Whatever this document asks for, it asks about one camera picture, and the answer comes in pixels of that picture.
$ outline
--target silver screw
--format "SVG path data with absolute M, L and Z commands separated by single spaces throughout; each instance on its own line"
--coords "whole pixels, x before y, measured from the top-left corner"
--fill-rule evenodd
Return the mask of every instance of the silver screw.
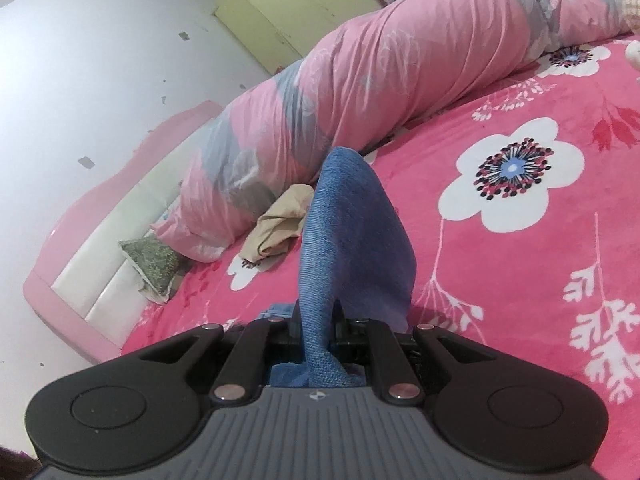
M 213 394 L 220 400 L 242 399 L 245 393 L 246 391 L 240 384 L 223 384 L 213 391 Z
M 389 395 L 399 400 L 415 399 L 420 395 L 420 388 L 411 383 L 398 383 L 389 388 Z

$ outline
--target peeling paint spot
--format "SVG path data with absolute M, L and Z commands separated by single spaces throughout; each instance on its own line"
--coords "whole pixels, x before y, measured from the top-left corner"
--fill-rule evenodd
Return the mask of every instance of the peeling paint spot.
M 90 170 L 92 167 L 95 166 L 94 162 L 88 156 L 79 158 L 78 162 L 80 163 L 81 166 L 84 166 L 88 170 Z

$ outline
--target pink bed sheet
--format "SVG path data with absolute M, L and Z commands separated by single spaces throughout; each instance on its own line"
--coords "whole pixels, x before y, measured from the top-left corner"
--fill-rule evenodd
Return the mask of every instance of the pink bed sheet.
M 369 157 L 417 256 L 409 323 L 591 386 L 610 416 L 594 466 L 615 480 L 640 476 L 640 87 L 626 43 L 545 56 Z M 294 301 L 299 247 L 258 272 L 240 243 L 149 306 L 123 352 Z

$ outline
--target yellow wardrobe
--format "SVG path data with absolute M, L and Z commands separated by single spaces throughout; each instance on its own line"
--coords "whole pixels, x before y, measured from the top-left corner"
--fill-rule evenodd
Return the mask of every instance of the yellow wardrobe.
M 220 0 L 216 16 L 274 74 L 338 25 L 379 8 L 377 0 Z

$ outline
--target green pillow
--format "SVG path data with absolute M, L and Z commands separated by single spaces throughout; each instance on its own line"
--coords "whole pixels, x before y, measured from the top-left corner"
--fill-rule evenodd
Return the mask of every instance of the green pillow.
M 150 288 L 154 293 L 153 301 L 166 303 L 172 281 L 186 258 L 153 235 L 120 242 L 120 248 L 144 280 L 146 287 L 143 289 Z

